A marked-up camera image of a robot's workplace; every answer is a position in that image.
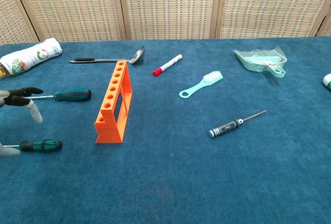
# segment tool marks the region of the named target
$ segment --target green screwdriver handle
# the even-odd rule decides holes
[[[70,91],[55,92],[55,100],[90,100],[92,92],[86,88],[76,88]]]
[[[62,148],[62,142],[59,140],[36,140],[34,142],[29,142],[24,140],[20,143],[20,149],[23,152],[27,151],[42,151],[42,152],[51,152],[59,150]]]

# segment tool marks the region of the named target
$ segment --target woven room divider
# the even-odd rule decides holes
[[[22,0],[40,40],[126,39],[120,0]]]
[[[205,39],[216,27],[219,0],[122,0],[131,39]]]
[[[19,0],[0,0],[0,45],[38,41]]]
[[[331,0],[220,0],[216,38],[305,37]]]
[[[323,24],[317,33],[318,36],[331,36],[331,10],[325,17]]]

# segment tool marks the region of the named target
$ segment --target metal ladle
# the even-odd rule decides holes
[[[138,59],[142,59],[145,54],[145,47],[140,47],[139,50],[135,53],[132,59],[111,59],[111,58],[94,58],[94,57],[77,57],[69,62],[74,64],[85,64],[85,63],[98,63],[98,62],[117,62],[117,61],[126,61],[130,64],[134,64]]]

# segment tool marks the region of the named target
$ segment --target blue carpet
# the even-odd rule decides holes
[[[330,223],[331,37],[63,42],[59,57],[2,89],[45,95],[89,88],[87,102],[36,101],[43,123],[4,106],[0,142],[62,140],[55,153],[0,157],[0,223]],[[132,58],[133,89],[123,144],[95,144],[94,121],[115,63]],[[0,57],[32,44],[0,47]],[[232,50],[273,49],[288,58],[282,79],[246,70]],[[152,72],[184,58],[158,77]],[[178,93],[220,70],[224,78],[188,99]],[[207,131],[268,112],[215,139]]]

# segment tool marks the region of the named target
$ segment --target red marker cap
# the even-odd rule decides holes
[[[153,76],[157,77],[158,75],[160,75],[163,72],[163,70],[161,68],[156,69],[155,71],[153,71]]]

